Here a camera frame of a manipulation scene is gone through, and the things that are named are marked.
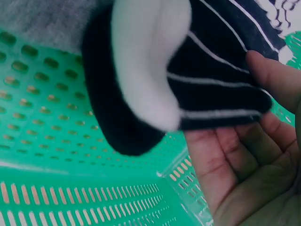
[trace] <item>green plastic surface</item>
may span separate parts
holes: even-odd
[[[300,40],[286,39],[299,69]],[[81,57],[0,30],[0,78],[0,226],[213,224],[182,133],[142,157],[106,143]]]

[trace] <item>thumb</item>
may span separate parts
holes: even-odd
[[[246,61],[251,74],[283,107],[296,114],[301,101],[301,71],[249,51]]]

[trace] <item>finger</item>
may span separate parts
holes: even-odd
[[[297,152],[286,152],[273,164],[258,169],[229,194],[216,212],[214,222],[217,225],[240,225],[293,185],[298,164]]]
[[[259,84],[283,107],[296,113],[301,99],[301,71],[266,59],[255,51],[247,53],[246,61]]]
[[[272,163],[282,154],[279,146],[263,131],[259,123],[238,126],[235,129],[241,142],[260,166]]]
[[[213,130],[186,132],[185,136],[198,181],[214,214],[238,179]]]
[[[258,169],[255,157],[240,142],[233,128],[217,129],[216,134],[221,149],[239,181],[245,180]]]
[[[295,128],[279,120],[272,112],[264,115],[260,121],[263,130],[275,141],[282,152],[296,142]]]

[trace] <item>basket hole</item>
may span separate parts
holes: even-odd
[[[42,154],[42,153],[35,153],[34,155],[37,156],[37,157],[43,157],[44,156],[44,154]]]
[[[29,102],[26,99],[21,99],[21,101],[19,102],[19,105],[21,105],[23,107],[32,107],[33,106],[32,102]]]
[[[79,221],[79,225],[84,225],[83,219],[81,218],[78,210],[75,211],[75,215],[76,215],[77,220]]]
[[[70,109],[70,110],[76,110],[77,109],[77,106],[74,105],[74,104],[67,104],[67,108]]]
[[[184,170],[188,170],[188,167],[182,162],[181,166],[183,167]]]
[[[4,79],[4,83],[9,86],[12,86],[12,87],[18,87],[20,85],[19,80],[15,79],[13,77],[10,77],[10,76],[8,76]]]
[[[77,121],[76,124],[78,126],[84,126],[86,123],[85,123],[85,121]]]
[[[91,126],[92,130],[98,130],[98,126]]]
[[[39,134],[38,132],[33,131],[33,130],[28,130],[26,133],[29,134],[29,135],[33,135],[33,136],[36,136],[36,135]]]
[[[24,144],[24,145],[31,145],[32,142],[29,141],[29,140],[21,140],[21,143]]]
[[[49,218],[50,218],[50,221],[51,221],[52,225],[53,225],[53,226],[57,226],[57,221],[56,221],[56,219],[55,219],[55,216],[54,216],[53,212],[50,212],[50,213],[49,213]]]
[[[49,95],[49,96],[47,97],[47,100],[50,101],[50,102],[54,102],[54,103],[58,103],[58,102],[61,101],[60,98],[58,98],[58,97],[56,97],[56,96],[54,96],[54,95]]]
[[[14,140],[15,139],[13,136],[9,136],[9,135],[3,135],[3,138],[6,140]]]
[[[13,96],[5,91],[0,90],[0,98],[4,100],[12,100]]]
[[[42,72],[37,72],[34,78],[38,81],[43,81],[43,82],[49,81],[49,76]]]
[[[29,45],[23,45],[21,48],[21,53],[29,57],[36,57],[38,55],[38,50]]]
[[[1,32],[0,33],[0,41],[2,41],[3,43],[9,45],[9,46],[13,46],[17,39],[14,35],[7,33],[7,32]]]
[[[58,192],[59,192],[59,194],[60,194],[60,196],[61,196],[61,199],[62,199],[62,202],[63,202],[63,204],[67,204],[67,201],[66,201],[66,198],[65,198],[65,195],[64,195],[64,192],[63,192],[63,190],[62,190],[62,188],[60,187],[59,189],[58,189]]]
[[[36,203],[36,205],[40,205],[40,200],[39,200],[39,197],[38,197],[36,187],[32,186],[31,189],[32,189],[32,195],[33,195],[34,202]]]
[[[53,68],[53,69],[56,69],[59,67],[59,63],[54,60],[53,58],[50,58],[50,57],[46,57],[44,59],[44,65],[50,67],[50,68]]]
[[[48,149],[49,146],[48,145],[39,145],[40,148],[43,148],[43,149]]]
[[[77,131],[74,131],[74,130],[69,130],[68,133],[70,135],[77,135]]]
[[[17,152],[18,152],[18,153],[21,153],[21,154],[26,154],[26,153],[27,153],[27,151],[24,150],[24,149],[18,149]]]
[[[60,83],[60,82],[58,84],[56,84],[56,87],[62,91],[68,91],[68,89],[69,89],[67,85]]]
[[[0,51],[0,62],[3,63],[6,60],[6,54]]]
[[[49,108],[44,107],[44,106],[41,107],[40,112],[41,112],[42,114],[51,114],[51,110],[50,110]]]
[[[62,127],[60,127],[60,126],[52,126],[51,129],[56,130],[56,131],[61,131]]]
[[[86,95],[81,93],[81,92],[76,92],[74,95],[75,95],[76,98],[78,98],[80,100],[86,99]]]
[[[46,140],[54,140],[55,137],[54,137],[54,136],[45,136],[45,139],[46,139]]]
[[[25,185],[21,186],[21,191],[22,191],[22,194],[23,194],[24,202],[27,205],[29,205],[30,201],[29,201],[29,197],[28,197],[28,193],[27,193],[27,189],[26,189]]]
[[[0,145],[0,150],[9,150],[10,146],[7,145]]]
[[[67,121],[67,120],[70,119],[70,117],[67,116],[67,115],[60,115],[58,118],[59,118],[60,120],[64,120],[64,121]]]
[[[28,71],[28,66],[18,60],[14,61],[11,66],[14,70],[20,73],[26,73]]]
[[[24,114],[20,114],[20,113],[14,113],[13,117],[16,119],[20,119],[20,120],[25,120],[26,116]]]
[[[81,56],[76,56],[75,57],[75,62],[79,65],[83,65],[83,58]]]
[[[66,190],[67,190],[67,194],[68,194],[71,204],[74,204],[75,202],[74,202],[74,198],[72,196],[70,188],[67,188]]]
[[[4,201],[6,204],[9,204],[8,191],[7,191],[7,189],[6,189],[6,185],[5,185],[4,182],[1,182],[0,188],[1,188],[1,192],[2,192],[3,201]]]
[[[93,116],[93,112],[92,111],[85,111],[84,113],[86,116]]]
[[[45,124],[42,120],[33,120],[32,122],[33,122],[33,124],[39,125],[39,126],[42,126]]]
[[[65,75],[70,79],[77,79],[77,77],[78,77],[78,74],[75,71],[70,70],[70,69],[65,71]]]
[[[74,192],[75,192],[76,198],[77,198],[77,200],[79,201],[79,203],[82,203],[82,201],[81,201],[81,197],[80,197],[80,195],[79,195],[79,191],[78,191],[78,189],[77,189],[77,188],[75,188],[75,189],[74,189]]]
[[[26,90],[27,90],[27,92],[34,94],[34,95],[40,94],[40,90],[35,88],[34,86],[28,86]]]

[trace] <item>oval hole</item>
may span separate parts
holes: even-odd
[[[51,129],[56,130],[56,131],[61,131],[62,127],[60,127],[60,126],[52,126]]]
[[[42,120],[33,120],[32,122],[33,122],[33,124],[36,124],[36,125],[39,125],[39,126],[42,126],[42,125],[45,124]]]
[[[27,131],[27,134],[36,136],[36,135],[38,135],[38,132],[33,131],[33,130],[28,130],[28,131]]]
[[[56,97],[56,96],[54,96],[54,95],[49,95],[49,96],[47,97],[47,100],[50,101],[50,102],[54,102],[54,103],[60,102],[60,98],[58,98],[58,97]]]
[[[59,63],[56,60],[54,60],[53,58],[46,57],[44,59],[44,65],[51,67],[53,69],[56,69],[56,68],[58,68]]]
[[[46,108],[46,107],[41,107],[40,112],[42,114],[51,114],[51,110],[49,108]]]
[[[20,130],[20,127],[19,127],[19,126],[16,126],[16,125],[13,125],[13,124],[9,124],[9,125],[8,125],[8,128],[9,128],[9,129],[12,129],[12,130],[16,130],[16,131]]]
[[[25,120],[26,116],[24,114],[20,114],[20,113],[14,113],[14,118],[16,119],[21,119],[21,120]]]
[[[32,102],[29,102],[26,99],[21,99],[21,101],[19,102],[19,105],[21,105],[23,107],[32,107]]]
[[[56,84],[56,87],[62,91],[67,91],[69,89],[67,85],[60,83],[60,82],[58,84]]]
[[[86,98],[86,95],[82,94],[81,92],[76,92],[74,95],[76,98],[78,98],[80,100],[84,100]]]
[[[65,71],[65,75],[70,79],[77,79],[77,77],[78,77],[78,74],[75,71],[70,70],[70,69]]]
[[[77,109],[77,106],[74,105],[74,104],[67,104],[67,108],[70,109],[70,110],[76,110]]]
[[[60,120],[64,120],[64,121],[69,120],[69,116],[66,116],[66,115],[60,115],[58,118],[59,118]]]
[[[14,61],[11,66],[14,70],[21,73],[26,73],[28,71],[28,66],[18,60]]]
[[[29,57],[36,57],[38,55],[38,50],[29,45],[23,45],[21,48],[21,53]]]
[[[12,100],[13,96],[5,91],[0,90],[0,98],[4,100]]]
[[[34,94],[34,95],[40,94],[40,90],[35,88],[34,86],[28,86],[26,90],[27,90],[27,92]]]
[[[5,82],[5,84],[12,86],[12,87],[18,87],[20,85],[19,80],[15,79],[13,77],[10,77],[10,76],[6,77],[4,79],[4,82]]]
[[[0,33],[0,41],[2,41],[3,43],[9,45],[9,46],[13,46],[17,39],[14,35],[8,33],[8,32],[1,32]]]
[[[68,133],[69,133],[70,135],[77,135],[77,131],[73,131],[73,130],[69,130]]]
[[[0,51],[0,62],[3,63],[6,60],[6,54]]]
[[[48,75],[45,75],[44,73],[42,72],[37,72],[34,76],[34,78],[36,80],[39,80],[39,81],[49,81],[49,76]]]

